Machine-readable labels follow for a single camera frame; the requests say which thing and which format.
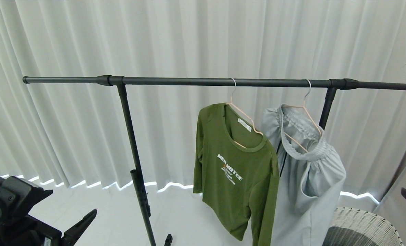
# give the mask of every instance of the shirt sleeve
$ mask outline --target shirt sleeve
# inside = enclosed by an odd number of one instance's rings
[[[278,188],[278,176],[275,173],[268,174],[251,189],[249,207],[253,246],[267,246],[271,243]]]
[[[193,193],[203,192],[203,173],[202,173],[202,158],[203,158],[203,125],[198,114],[197,120],[197,137],[195,143],[195,167],[194,167],[194,190]]]

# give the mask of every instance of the tiled floor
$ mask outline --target tiled floor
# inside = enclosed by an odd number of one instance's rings
[[[101,186],[87,189],[85,185],[67,189],[51,183],[43,187],[53,189],[54,194],[34,206],[30,215],[62,232],[92,209],[98,209],[96,219],[76,246],[149,246],[133,185],[121,191],[115,186],[105,190]],[[234,239],[201,201],[201,196],[192,194],[192,189],[169,187],[158,193],[156,186],[148,186],[147,192],[158,246],[164,245],[167,234],[173,235],[173,246],[251,245],[250,228],[242,242]],[[347,197],[341,201],[339,206],[367,209],[370,206],[368,202]]]

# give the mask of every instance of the clothes hanger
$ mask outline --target clothes hanger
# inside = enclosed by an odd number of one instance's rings
[[[231,79],[232,79],[233,82],[235,83],[235,89],[233,90],[233,92],[232,92],[232,94],[231,94],[231,101],[230,101],[230,102],[227,102],[226,105],[230,105],[230,106],[236,108],[236,109],[237,109],[239,112],[241,112],[243,115],[247,116],[247,118],[248,118],[249,120],[251,120],[251,123],[252,123],[252,125],[253,125],[253,131],[256,132],[257,134],[261,134],[262,136],[264,136],[264,134],[263,134],[262,132],[257,131],[256,128],[254,127],[254,121],[253,121],[253,119],[250,118],[250,116],[248,116],[246,113],[244,113],[241,109],[239,109],[239,107],[237,107],[237,106],[235,106],[235,105],[233,104],[233,93],[235,93],[235,91],[236,91],[236,81],[235,81],[234,78],[231,78]],[[244,147],[243,145],[241,145],[240,143],[238,143],[238,142],[236,142],[236,141],[234,141],[234,142],[235,142],[236,144],[238,144],[239,146],[241,146],[242,148],[247,148],[247,147]]]
[[[308,115],[309,120],[311,120],[311,122],[314,124],[315,128],[317,128],[317,131],[319,132],[320,137],[321,137],[322,136],[322,131],[317,126],[317,124],[314,122],[314,120],[312,119],[311,115],[309,114],[308,110],[305,107],[305,105],[306,105],[306,97],[308,97],[309,93],[311,92],[311,88],[312,88],[311,81],[309,81],[308,79],[306,79],[306,80],[309,83],[309,91],[308,91],[308,93],[306,93],[305,97],[303,98],[303,106],[290,106],[290,105],[287,105],[287,106],[284,106],[284,108],[300,108],[300,109],[303,109],[306,112],[306,114]],[[287,137],[289,137],[292,141],[297,143],[306,153],[308,152],[308,150],[306,150],[306,148],[304,148],[299,142],[297,142],[294,138],[292,138],[292,136],[289,136],[287,133],[285,133],[285,135]]]

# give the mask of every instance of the sheer curtain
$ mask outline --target sheer curtain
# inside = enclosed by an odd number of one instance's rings
[[[0,1],[0,175],[120,187],[134,168],[115,87],[22,76],[353,78],[406,83],[406,1]],[[198,111],[231,87],[127,86],[145,181],[192,184]],[[307,89],[238,88],[237,106]],[[325,89],[307,107],[319,121]],[[326,137],[345,190],[380,199],[406,151],[406,92],[338,91]]]

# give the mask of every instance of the clothing rack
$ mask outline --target clothing rack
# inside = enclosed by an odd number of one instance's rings
[[[406,91],[406,84],[398,83],[379,83],[363,82],[353,79],[330,79],[330,80],[295,80],[295,79],[235,79],[236,86],[247,87],[314,87],[327,88],[325,104],[323,106],[322,116],[319,125],[324,129],[328,121],[332,102],[337,90],[351,90],[356,88],[367,89],[388,89]],[[198,85],[198,86],[234,86],[234,81],[229,78],[137,78],[103,75],[98,77],[23,77],[25,84],[33,83],[70,83],[70,84],[101,84],[106,86],[117,86],[120,101],[122,104],[123,115],[130,139],[131,152],[133,153],[135,169],[131,170],[134,189],[144,219],[145,228],[148,233],[148,239],[151,246],[156,246],[154,240],[153,228],[149,217],[151,210],[148,204],[147,193],[145,190],[144,179],[142,175],[139,153],[137,152],[136,139],[134,137],[133,123],[131,121],[130,108],[128,106],[127,91],[125,85],[143,84],[143,85]],[[170,246],[173,237],[168,234],[165,246]]]

